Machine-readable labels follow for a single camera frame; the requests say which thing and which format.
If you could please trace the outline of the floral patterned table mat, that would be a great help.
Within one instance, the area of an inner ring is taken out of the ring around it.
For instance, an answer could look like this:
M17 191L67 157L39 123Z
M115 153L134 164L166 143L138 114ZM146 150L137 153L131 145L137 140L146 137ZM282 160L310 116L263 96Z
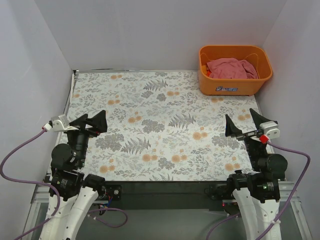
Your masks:
M252 167L226 116L255 129L253 96L206 96L195 71L80 73L67 118L106 111L107 132L88 142L81 172L107 181L224 181Z

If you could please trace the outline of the pink t shirt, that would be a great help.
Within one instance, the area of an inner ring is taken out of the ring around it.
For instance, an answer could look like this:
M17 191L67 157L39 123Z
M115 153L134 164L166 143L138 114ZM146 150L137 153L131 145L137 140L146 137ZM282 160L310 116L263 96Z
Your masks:
M206 64L208 76L212 79L258 79L255 67L247 60L219 58Z

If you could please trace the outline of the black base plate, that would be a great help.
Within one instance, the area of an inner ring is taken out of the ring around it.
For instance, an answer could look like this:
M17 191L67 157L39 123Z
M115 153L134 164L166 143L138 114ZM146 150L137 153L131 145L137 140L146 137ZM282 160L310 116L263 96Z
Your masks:
M105 181L96 203L122 210L240 212L226 181Z

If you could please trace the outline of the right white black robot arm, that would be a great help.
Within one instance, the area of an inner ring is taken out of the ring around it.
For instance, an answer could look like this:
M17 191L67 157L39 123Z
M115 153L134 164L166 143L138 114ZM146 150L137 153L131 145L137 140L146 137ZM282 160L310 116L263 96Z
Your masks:
M227 195L236 200L248 240L280 240L279 181L284 180L288 161L280 154L268 153L267 142L279 138L277 121L250 109L256 129L242 132L227 115L225 136L243 141L253 171L236 170L227 179Z

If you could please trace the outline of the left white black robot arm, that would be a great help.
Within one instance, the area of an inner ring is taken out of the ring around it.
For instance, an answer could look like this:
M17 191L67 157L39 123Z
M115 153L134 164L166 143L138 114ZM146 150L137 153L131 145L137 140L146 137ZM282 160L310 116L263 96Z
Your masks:
M74 240L95 200L106 196L105 179L85 175L79 170L85 165L88 142L108 129L106 111L93 117L87 114L69 122L63 115L52 117L44 129L67 135L67 143L59 143L51 152L52 175L49 183L49 219L43 225L41 240Z

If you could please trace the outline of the orange t shirt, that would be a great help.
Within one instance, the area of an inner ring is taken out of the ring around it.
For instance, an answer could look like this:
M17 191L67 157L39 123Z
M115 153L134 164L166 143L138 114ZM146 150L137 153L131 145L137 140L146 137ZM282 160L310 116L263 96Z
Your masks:
M205 73L205 75L207 76L207 77L209 77L210 75L211 75L211 71L210 71L210 69L208 68L208 66L207 65L203 65L202 66L202 70L203 70L203 72Z

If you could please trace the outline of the orange plastic basket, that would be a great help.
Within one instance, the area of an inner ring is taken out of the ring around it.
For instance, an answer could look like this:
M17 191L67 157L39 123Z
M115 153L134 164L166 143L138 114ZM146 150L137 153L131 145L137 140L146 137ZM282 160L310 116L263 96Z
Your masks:
M207 76L207 63L221 58L246 60L255 68L257 79L222 79ZM255 45L206 45L198 52L198 82L207 96L252 96L273 75L266 52Z

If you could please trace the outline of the aluminium rail frame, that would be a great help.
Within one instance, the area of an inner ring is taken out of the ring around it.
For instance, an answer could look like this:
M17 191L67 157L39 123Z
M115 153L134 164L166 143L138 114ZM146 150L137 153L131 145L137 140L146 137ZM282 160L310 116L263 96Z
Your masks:
M244 240L245 217L218 182L121 182L111 211L91 207L79 240Z

